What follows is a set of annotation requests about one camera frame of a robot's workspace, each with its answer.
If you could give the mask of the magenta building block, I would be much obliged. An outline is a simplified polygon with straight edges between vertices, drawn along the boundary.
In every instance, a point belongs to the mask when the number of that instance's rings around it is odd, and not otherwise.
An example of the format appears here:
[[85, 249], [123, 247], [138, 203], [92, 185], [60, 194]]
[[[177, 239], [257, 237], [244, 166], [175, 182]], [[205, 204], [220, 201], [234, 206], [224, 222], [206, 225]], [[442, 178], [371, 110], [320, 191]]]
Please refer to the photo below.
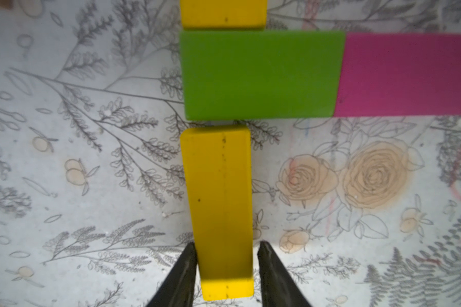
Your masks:
[[461, 115], [461, 34], [348, 34], [334, 115]]

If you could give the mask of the yellow building block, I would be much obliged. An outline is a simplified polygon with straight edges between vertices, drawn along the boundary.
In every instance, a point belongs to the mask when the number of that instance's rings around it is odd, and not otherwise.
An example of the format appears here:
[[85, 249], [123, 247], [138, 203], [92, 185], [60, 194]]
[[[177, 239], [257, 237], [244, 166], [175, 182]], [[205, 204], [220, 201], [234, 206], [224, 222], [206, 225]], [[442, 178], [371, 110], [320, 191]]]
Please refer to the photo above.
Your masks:
[[187, 129], [181, 150], [205, 301], [254, 294], [252, 158], [243, 125]]
[[267, 0], [181, 0], [184, 29], [263, 29]]

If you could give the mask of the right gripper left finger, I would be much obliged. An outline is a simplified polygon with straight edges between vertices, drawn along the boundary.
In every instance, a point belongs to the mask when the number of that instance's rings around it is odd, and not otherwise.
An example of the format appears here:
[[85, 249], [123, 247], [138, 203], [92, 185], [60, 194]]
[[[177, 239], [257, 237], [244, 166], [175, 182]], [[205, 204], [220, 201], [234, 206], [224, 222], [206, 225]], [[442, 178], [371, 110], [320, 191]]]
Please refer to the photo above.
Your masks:
[[197, 264], [195, 243], [188, 243], [146, 307], [193, 306]]

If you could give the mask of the green building block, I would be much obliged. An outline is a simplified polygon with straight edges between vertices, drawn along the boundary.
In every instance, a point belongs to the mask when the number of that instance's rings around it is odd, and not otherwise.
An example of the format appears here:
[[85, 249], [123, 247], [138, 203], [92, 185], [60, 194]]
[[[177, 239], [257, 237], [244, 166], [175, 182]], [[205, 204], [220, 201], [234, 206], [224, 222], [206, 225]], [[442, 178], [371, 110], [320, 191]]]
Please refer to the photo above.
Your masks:
[[345, 42], [342, 31], [183, 31], [185, 116], [330, 118]]

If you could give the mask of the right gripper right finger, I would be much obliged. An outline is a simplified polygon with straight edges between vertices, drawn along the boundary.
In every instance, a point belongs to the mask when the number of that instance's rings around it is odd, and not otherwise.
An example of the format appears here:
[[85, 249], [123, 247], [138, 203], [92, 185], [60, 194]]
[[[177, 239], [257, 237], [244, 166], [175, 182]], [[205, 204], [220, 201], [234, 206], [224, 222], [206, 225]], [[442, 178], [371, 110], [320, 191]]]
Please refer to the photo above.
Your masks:
[[263, 306], [312, 307], [269, 242], [265, 240], [260, 242], [257, 258]]

